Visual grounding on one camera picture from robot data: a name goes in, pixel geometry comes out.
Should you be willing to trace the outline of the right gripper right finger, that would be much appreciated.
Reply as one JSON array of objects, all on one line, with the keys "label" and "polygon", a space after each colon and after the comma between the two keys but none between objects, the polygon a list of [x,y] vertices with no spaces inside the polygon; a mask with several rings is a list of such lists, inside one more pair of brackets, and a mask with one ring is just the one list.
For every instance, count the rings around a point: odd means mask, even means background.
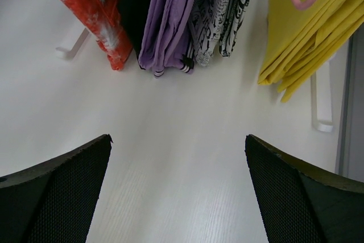
[{"label": "right gripper right finger", "polygon": [[245,154],[269,242],[363,242],[363,183],[250,134]]}]

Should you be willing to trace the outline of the orange white patterned trousers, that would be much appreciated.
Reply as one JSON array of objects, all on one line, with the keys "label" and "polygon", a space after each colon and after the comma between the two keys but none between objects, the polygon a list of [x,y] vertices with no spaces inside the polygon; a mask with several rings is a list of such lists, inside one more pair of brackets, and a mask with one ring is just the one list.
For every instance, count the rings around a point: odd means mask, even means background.
[{"label": "orange white patterned trousers", "polygon": [[124,68],[132,44],[120,25],[118,0],[61,0],[76,18],[96,37],[100,49],[115,71]]}]

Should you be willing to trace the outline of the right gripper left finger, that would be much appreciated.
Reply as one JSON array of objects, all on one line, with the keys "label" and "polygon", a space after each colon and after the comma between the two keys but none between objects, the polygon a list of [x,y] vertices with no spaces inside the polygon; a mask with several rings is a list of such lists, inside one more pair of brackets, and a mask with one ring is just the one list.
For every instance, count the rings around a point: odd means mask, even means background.
[{"label": "right gripper left finger", "polygon": [[1,242],[85,242],[111,143],[104,134],[1,177]]}]

